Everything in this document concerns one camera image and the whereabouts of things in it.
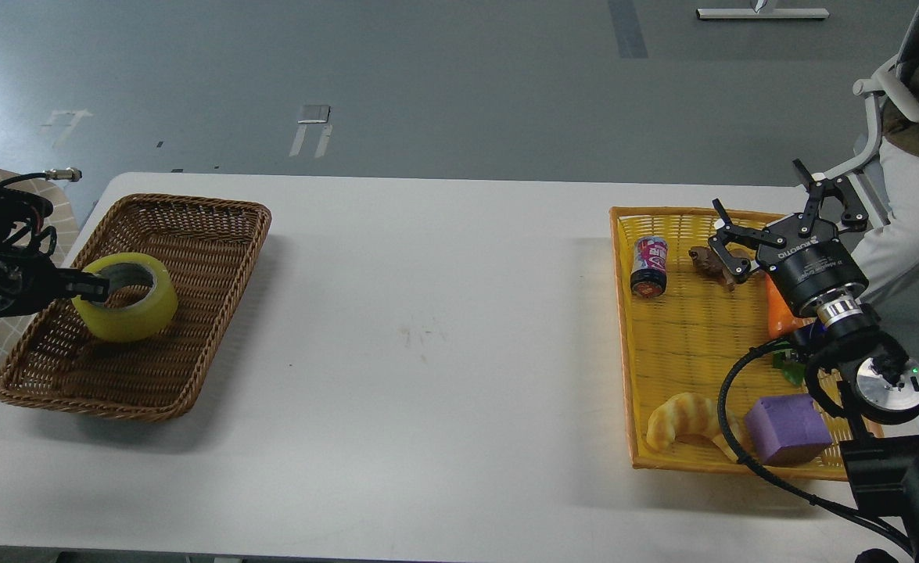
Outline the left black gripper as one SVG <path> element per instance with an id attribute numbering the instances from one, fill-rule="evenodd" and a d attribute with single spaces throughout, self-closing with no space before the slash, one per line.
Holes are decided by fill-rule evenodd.
<path id="1" fill-rule="evenodd" d="M 0 317 L 37 313 L 56 299 L 103 304 L 110 286 L 108 278 L 94 272 L 56 270 L 44 253 L 0 252 Z"/>

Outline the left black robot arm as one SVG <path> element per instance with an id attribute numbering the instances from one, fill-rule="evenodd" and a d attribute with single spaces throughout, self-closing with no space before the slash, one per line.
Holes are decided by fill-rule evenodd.
<path id="1" fill-rule="evenodd" d="M 26 181 L 80 180 L 81 171 L 68 167 L 0 181 L 0 318 L 40 313 L 59 299 L 103 304 L 111 296 L 108 278 L 55 266 L 56 228 L 45 224 L 54 204 L 12 188 Z"/>

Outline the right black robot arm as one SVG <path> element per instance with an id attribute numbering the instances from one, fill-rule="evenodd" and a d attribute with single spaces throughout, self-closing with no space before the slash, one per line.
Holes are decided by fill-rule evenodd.
<path id="1" fill-rule="evenodd" d="M 709 247 L 739 284 L 752 272 L 764 272 L 789 310 L 816 318 L 823 331 L 801 339 L 781 336 L 750 349 L 721 382 L 717 421 L 738 463 L 753 474 L 881 535 L 919 562 L 919 363 L 880 328 L 874 308 L 859 302 L 869 282 L 841 240 L 869 224 L 859 196 L 844 176 L 816 179 L 799 160 L 794 168 L 807 195 L 802 211 L 748 228 L 735 224 L 713 200 L 721 225 Z M 849 424 L 850 438 L 838 448 L 853 507 L 778 477 L 731 431 L 727 395 L 739 371 L 785 348 L 805 361 L 805 385 L 817 406 Z"/>

